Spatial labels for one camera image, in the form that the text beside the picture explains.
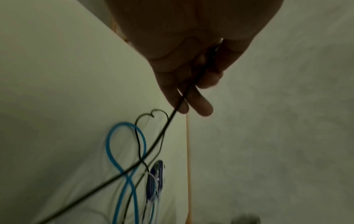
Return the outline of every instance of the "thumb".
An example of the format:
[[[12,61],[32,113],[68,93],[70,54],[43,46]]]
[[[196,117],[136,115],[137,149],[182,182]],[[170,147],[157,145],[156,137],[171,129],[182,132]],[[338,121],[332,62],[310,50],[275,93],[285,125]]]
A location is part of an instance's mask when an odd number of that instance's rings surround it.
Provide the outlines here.
[[[206,73],[197,83],[199,88],[208,88],[211,80],[221,79],[223,71],[232,65],[248,48],[253,40],[252,38],[243,40],[228,40],[224,39],[216,51],[214,62],[207,68]]]

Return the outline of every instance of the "blue cord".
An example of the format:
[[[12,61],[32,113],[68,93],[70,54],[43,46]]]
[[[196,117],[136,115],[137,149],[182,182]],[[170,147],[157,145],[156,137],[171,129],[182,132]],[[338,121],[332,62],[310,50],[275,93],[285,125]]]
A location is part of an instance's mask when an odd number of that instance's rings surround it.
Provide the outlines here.
[[[152,204],[152,211],[151,211],[151,217],[150,217],[149,224],[152,223],[152,220],[154,218],[154,211],[155,211],[155,202],[153,202],[153,204]]]
[[[117,161],[114,159],[112,153],[111,153],[111,148],[110,148],[110,141],[111,141],[111,137],[112,137],[112,134],[114,133],[114,131],[121,127],[121,126],[128,126],[128,127],[132,127],[134,129],[136,129],[141,138],[143,139],[143,148],[144,148],[144,151],[143,151],[143,156],[145,156],[146,154],[146,141],[145,141],[145,137],[142,133],[142,131],[135,125],[133,125],[132,123],[129,123],[129,122],[122,122],[122,123],[118,123],[116,125],[114,125],[111,130],[109,131],[108,135],[107,135],[107,138],[106,138],[106,153],[107,153],[107,156],[109,158],[109,160],[111,161],[111,163],[119,170],[120,173],[123,173],[124,170],[122,169],[122,167],[117,163]],[[114,211],[114,216],[113,216],[113,221],[112,221],[112,224],[116,224],[117,223],[117,219],[118,219],[118,214],[119,214],[119,210],[120,210],[120,207],[121,207],[121,204],[122,204],[122,201],[123,201],[123,196],[125,194],[125,191],[126,191],[126,188],[128,186],[128,184],[130,184],[131,188],[132,188],[132,194],[133,194],[133,199],[134,199],[134,217],[135,217],[135,224],[139,224],[139,210],[138,210],[138,198],[136,196],[136,190],[135,190],[135,187],[134,187],[134,184],[132,182],[132,176],[134,175],[134,173],[136,172],[137,169],[134,169],[133,172],[131,173],[130,176],[128,175],[125,175],[125,178],[126,178],[126,182],[125,182],[125,185],[121,191],[121,194],[119,196],[119,199],[118,199],[118,203],[117,203],[117,206],[115,208],[115,211]]]

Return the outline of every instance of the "black wire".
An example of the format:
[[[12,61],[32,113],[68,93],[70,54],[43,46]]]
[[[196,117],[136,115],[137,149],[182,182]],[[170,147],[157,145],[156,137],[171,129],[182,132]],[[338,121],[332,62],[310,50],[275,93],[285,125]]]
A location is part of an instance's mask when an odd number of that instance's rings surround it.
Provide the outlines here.
[[[155,112],[155,111],[163,112],[163,113],[166,115],[167,120],[169,119],[169,116],[168,116],[168,114],[167,114],[165,111],[160,110],[160,109],[153,109],[150,114],[144,113],[144,114],[141,114],[140,116],[138,116],[138,118],[137,118],[136,121],[135,121],[135,126],[137,126],[139,119],[142,118],[143,116],[155,117],[155,116],[153,115],[153,112]],[[138,137],[138,134],[137,134],[136,130],[135,130],[135,134],[136,134],[136,140],[137,140],[138,146],[139,146],[138,149],[139,149],[139,155],[140,155],[140,141],[139,141],[139,137]],[[151,162],[149,162],[148,165],[146,165],[146,163],[143,162],[143,163],[145,164],[145,167],[146,167],[146,171],[145,171],[145,172],[149,172],[149,166],[150,166],[150,165],[156,160],[156,158],[159,156],[159,154],[160,154],[160,152],[161,152],[161,149],[162,149],[162,144],[163,144],[163,139],[164,139],[164,138],[165,138],[165,134],[162,135],[161,144],[160,144],[160,149],[159,149],[159,151],[157,152],[157,154],[155,155],[155,157],[151,160]],[[144,178],[144,176],[145,176],[145,173],[142,174],[141,177],[139,178],[138,182],[137,182],[136,185],[135,185],[135,189],[139,186],[139,184],[140,184],[140,182],[142,181],[142,179]],[[128,202],[127,202],[126,207],[125,207],[125,212],[124,212],[122,224],[124,224],[124,222],[125,222],[125,218],[126,218],[126,215],[127,215],[127,213],[128,213],[128,208],[129,208],[129,204],[130,204],[130,202],[131,202],[131,200],[132,200],[132,196],[133,196],[133,194],[130,193]],[[143,220],[144,220],[144,217],[145,217],[147,202],[148,202],[148,200],[146,199],[145,207],[144,207],[144,213],[143,213]]]
[[[215,52],[217,50],[217,47],[215,47],[215,49],[213,49],[213,52],[211,54],[211,58],[214,57]],[[203,76],[203,74],[205,73],[205,70],[207,69],[207,67],[209,67],[212,63],[212,60],[209,60],[203,67],[202,69],[198,72],[195,80],[193,82],[191,82],[188,87],[186,88],[185,92],[183,93],[182,97],[180,98],[180,100],[178,101],[176,107],[174,108],[174,110],[172,111],[171,115],[170,115],[170,119],[167,120],[165,126],[162,128],[161,132],[159,133],[159,135],[157,136],[157,138],[155,139],[155,141],[153,142],[153,144],[151,145],[151,147],[149,148],[149,150],[147,151],[146,155],[142,157],[142,160],[146,159],[154,150],[154,148],[156,147],[156,145],[158,144],[158,142],[160,141],[161,137],[165,134],[167,128],[169,127],[172,119],[174,118],[174,116],[176,115],[178,109],[181,107],[182,103],[184,103],[184,99],[186,98],[186,96],[188,95],[190,89],[195,86],[195,84],[200,80],[200,78]],[[110,184],[116,182],[118,179],[122,178],[123,176],[127,175],[130,171],[132,171],[133,169],[135,169],[136,167],[138,167],[141,164],[141,161],[139,160],[138,162],[136,162],[135,164],[133,164],[131,167],[129,167],[126,171],[124,171],[121,174],[118,174],[114,177],[112,177],[111,179],[107,180],[106,182],[98,185],[97,187],[95,187],[94,189],[90,190],[89,192],[87,192],[86,194],[84,194],[83,196],[81,196],[80,198],[76,199],[75,201],[73,201],[72,203],[70,203],[69,205],[63,207],[62,209],[59,209],[58,211],[54,212],[53,214],[49,215],[48,217],[44,218],[43,220],[35,223],[35,224],[45,224],[49,221],[52,221],[53,219],[59,217],[60,215],[64,214],[65,212],[69,211],[70,209],[72,209],[73,207],[77,206],[78,204],[80,204],[81,202],[83,202],[84,200],[88,199],[89,197],[91,197],[92,195],[96,194],[97,192],[99,192],[100,190],[106,188],[107,186],[109,186]]]

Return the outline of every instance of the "skin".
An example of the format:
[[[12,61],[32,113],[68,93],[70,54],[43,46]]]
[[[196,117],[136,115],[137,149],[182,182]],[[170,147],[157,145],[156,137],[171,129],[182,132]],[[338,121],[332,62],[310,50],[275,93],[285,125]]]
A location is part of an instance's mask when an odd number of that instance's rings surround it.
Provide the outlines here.
[[[106,0],[123,33],[148,60],[168,102],[175,107],[189,83],[221,43],[214,62],[179,108],[202,116],[212,105],[198,88],[216,85],[279,10],[282,0]]]

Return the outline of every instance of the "human hand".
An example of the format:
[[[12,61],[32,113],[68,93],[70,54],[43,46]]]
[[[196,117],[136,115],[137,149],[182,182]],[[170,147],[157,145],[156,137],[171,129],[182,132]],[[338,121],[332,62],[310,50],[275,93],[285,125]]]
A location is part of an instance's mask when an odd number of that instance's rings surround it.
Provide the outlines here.
[[[187,86],[221,43],[186,101],[202,116],[213,112],[200,89],[216,85],[279,10],[282,0],[106,0],[116,22],[148,60],[168,102],[176,107]],[[187,113],[184,102],[180,113]]]

